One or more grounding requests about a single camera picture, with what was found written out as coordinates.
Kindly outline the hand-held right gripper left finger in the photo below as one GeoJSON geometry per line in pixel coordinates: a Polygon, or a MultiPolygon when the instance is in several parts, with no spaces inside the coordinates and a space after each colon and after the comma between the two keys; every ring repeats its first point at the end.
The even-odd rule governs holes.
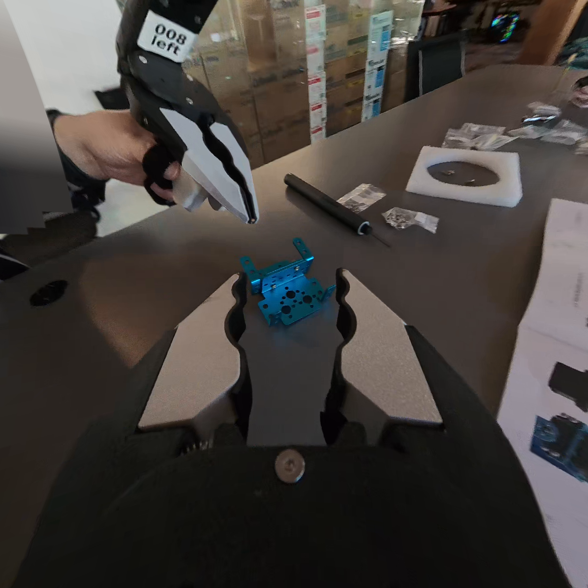
{"type": "Polygon", "coordinates": [[[239,343],[246,301],[246,276],[235,273],[178,324],[148,387],[141,432],[185,428],[207,442],[230,424],[247,439],[252,384],[239,343]]]}

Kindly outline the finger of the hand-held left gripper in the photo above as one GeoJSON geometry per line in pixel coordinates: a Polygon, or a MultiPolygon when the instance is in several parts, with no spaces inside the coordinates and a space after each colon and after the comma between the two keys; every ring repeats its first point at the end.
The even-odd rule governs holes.
{"type": "Polygon", "coordinates": [[[204,200],[208,200],[211,205],[225,209],[242,222],[249,223],[249,212],[241,187],[207,147],[198,124],[176,110],[162,107],[160,111],[186,146],[180,175],[180,194],[186,193],[182,205],[187,210],[194,210],[204,200]]]}
{"type": "Polygon", "coordinates": [[[239,172],[236,175],[237,179],[235,182],[240,187],[242,194],[240,198],[246,211],[243,221],[248,224],[256,224],[259,220],[259,206],[249,159],[235,134],[227,125],[221,122],[214,122],[210,126],[210,131],[231,154],[232,163],[229,169],[239,172]]]}

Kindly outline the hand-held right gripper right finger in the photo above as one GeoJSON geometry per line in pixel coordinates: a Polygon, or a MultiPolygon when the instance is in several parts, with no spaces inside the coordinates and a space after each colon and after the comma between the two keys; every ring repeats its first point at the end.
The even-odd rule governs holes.
{"type": "Polygon", "coordinates": [[[336,348],[320,424],[327,445],[348,424],[378,445],[390,426],[440,428],[442,416],[406,323],[351,271],[336,271],[336,348]]]}

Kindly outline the black electric screwdriver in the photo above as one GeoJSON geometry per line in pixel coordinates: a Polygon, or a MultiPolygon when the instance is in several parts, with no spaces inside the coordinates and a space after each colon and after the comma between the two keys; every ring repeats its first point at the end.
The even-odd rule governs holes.
{"type": "Polygon", "coordinates": [[[297,194],[303,196],[319,209],[326,212],[330,217],[333,217],[338,222],[351,229],[355,234],[359,236],[372,236],[380,243],[384,244],[384,246],[390,247],[390,244],[378,235],[373,229],[371,223],[362,217],[361,214],[346,208],[319,189],[291,173],[285,175],[284,183],[297,194]]]}

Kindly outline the blue metal bracket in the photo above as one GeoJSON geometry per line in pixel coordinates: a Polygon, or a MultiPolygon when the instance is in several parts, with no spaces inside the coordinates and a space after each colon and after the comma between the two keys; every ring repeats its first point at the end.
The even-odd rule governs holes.
{"type": "Polygon", "coordinates": [[[308,277],[314,256],[300,238],[293,239],[300,258],[281,261],[259,269],[249,256],[239,260],[251,286],[251,293],[260,296],[258,307],[268,325],[289,326],[319,312],[332,296],[336,286],[323,287],[308,277]]]}

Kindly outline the dark desk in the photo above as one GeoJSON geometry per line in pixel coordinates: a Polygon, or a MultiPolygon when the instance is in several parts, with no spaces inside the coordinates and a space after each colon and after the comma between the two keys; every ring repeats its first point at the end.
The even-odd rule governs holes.
{"type": "Polygon", "coordinates": [[[253,172],[260,221],[242,224],[208,205],[169,208],[36,266],[1,285],[1,587],[15,580],[49,490],[91,422],[130,392],[131,369],[241,269],[293,259],[302,238],[311,276],[351,271],[414,325],[495,413],[518,324],[534,288],[554,198],[587,202],[587,158],[522,141],[523,197],[514,208],[405,191],[423,146],[465,122],[519,126],[585,75],[540,65],[493,65],[253,172]],[[359,236],[287,187],[291,173],[337,201],[360,184],[386,196],[361,213],[390,247],[359,236]],[[394,207],[439,218],[432,234],[392,228],[394,207]],[[56,280],[64,296],[29,297],[56,280]]]}

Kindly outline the round black desk grommet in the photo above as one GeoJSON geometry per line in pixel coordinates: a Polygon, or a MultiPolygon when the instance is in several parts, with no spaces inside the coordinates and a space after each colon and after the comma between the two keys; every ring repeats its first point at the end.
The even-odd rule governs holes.
{"type": "Polygon", "coordinates": [[[61,299],[68,289],[68,281],[56,280],[47,283],[31,294],[29,304],[32,307],[44,307],[61,299]]]}

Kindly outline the person's left hand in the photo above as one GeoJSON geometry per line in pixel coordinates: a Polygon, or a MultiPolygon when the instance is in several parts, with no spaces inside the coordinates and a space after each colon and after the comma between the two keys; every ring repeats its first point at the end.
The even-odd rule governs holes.
{"type": "Polygon", "coordinates": [[[88,176],[135,186],[147,179],[143,159],[157,144],[129,110],[58,115],[54,136],[61,151],[88,176]]]}

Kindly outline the flat clear screw bag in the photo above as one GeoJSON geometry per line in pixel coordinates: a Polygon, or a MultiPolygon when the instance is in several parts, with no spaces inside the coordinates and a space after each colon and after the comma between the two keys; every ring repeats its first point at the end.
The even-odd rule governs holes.
{"type": "Polygon", "coordinates": [[[341,196],[337,202],[356,214],[361,214],[371,205],[379,202],[386,193],[379,187],[369,183],[362,183],[347,194],[341,196]]]}

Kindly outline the crumpled clear screw bag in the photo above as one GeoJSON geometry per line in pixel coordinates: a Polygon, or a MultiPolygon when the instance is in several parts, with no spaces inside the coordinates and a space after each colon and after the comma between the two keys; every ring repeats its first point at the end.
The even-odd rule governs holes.
{"type": "Polygon", "coordinates": [[[381,214],[386,224],[397,230],[418,226],[432,234],[437,232],[439,218],[414,210],[394,207],[381,214]]]}

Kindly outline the instruction booklet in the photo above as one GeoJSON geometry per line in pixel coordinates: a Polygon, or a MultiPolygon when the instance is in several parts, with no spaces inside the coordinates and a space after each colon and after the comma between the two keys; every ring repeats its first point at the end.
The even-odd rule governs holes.
{"type": "Polygon", "coordinates": [[[587,587],[587,205],[553,199],[497,421],[573,587],[587,587]]]}

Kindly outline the black chair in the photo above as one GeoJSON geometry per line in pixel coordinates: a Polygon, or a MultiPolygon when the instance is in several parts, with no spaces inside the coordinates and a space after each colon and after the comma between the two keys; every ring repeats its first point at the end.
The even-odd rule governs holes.
{"type": "Polygon", "coordinates": [[[460,31],[410,41],[403,101],[409,102],[463,77],[466,40],[466,33],[460,31]]]}

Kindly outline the clear bags pile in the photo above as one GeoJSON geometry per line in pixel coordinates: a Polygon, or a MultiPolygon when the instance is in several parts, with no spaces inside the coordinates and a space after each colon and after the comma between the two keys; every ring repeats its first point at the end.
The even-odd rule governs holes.
{"type": "Polygon", "coordinates": [[[561,108],[543,102],[528,105],[530,113],[518,128],[464,123],[447,130],[443,148],[496,151],[517,139],[566,145],[577,155],[587,155],[587,127],[562,117],[561,108]]]}

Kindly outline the wooden post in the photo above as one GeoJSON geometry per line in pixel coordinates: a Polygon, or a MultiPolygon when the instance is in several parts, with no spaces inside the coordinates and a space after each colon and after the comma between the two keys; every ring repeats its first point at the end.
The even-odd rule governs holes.
{"type": "Polygon", "coordinates": [[[542,1],[517,63],[553,65],[586,5],[587,1],[542,1]]]}

